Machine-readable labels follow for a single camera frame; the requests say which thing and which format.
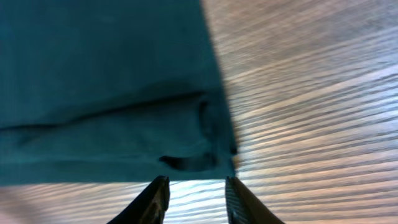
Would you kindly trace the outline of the black polo shirt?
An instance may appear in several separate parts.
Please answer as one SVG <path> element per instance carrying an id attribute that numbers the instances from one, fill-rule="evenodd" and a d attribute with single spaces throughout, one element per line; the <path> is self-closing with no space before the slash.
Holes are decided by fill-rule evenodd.
<path id="1" fill-rule="evenodd" d="M 1 184 L 222 179 L 236 141 L 197 0 L 1 0 Z"/>

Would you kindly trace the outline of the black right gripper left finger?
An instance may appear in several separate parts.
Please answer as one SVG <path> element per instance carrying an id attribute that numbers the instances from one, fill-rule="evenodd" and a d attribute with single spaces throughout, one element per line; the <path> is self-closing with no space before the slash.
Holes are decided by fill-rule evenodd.
<path id="1" fill-rule="evenodd" d="M 108 224 L 163 224 L 169 208 L 170 180 L 157 176 L 119 215 Z"/>

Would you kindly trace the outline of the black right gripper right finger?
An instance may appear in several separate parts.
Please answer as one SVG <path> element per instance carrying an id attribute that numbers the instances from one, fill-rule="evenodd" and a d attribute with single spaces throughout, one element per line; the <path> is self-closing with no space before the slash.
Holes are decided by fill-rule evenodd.
<path id="1" fill-rule="evenodd" d="M 229 224 L 284 224 L 237 177 L 225 182 Z"/>

